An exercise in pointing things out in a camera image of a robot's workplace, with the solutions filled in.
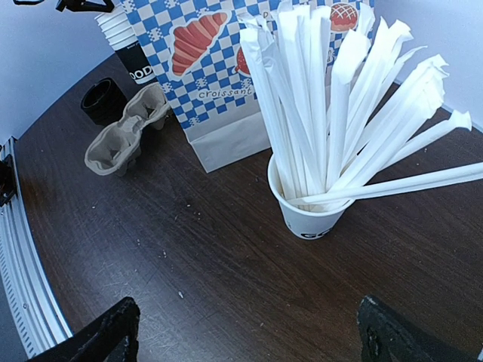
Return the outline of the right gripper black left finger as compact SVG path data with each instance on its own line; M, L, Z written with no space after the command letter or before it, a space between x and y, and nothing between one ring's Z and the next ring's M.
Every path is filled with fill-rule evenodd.
M136 361L140 309L125 297L71 338L31 361Z

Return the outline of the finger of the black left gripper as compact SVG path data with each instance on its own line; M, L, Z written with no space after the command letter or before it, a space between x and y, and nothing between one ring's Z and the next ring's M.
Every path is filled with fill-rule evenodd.
M66 9L71 12L112 12L113 2L111 0L103 0L102 3L88 0L59 0L56 9L60 12Z

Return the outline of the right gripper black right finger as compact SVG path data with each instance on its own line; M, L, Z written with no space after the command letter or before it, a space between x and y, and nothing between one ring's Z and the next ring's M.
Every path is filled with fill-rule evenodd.
M366 295L357 312L363 361L478 361L412 324L376 296Z

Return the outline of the stack of paper cups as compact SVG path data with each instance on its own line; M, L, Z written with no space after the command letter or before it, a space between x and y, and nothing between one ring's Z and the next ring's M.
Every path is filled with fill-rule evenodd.
M129 76L137 84L145 84L154 79L155 74L147 60L137 36L121 5L112 12L101 13L94 18L101 32L115 51Z

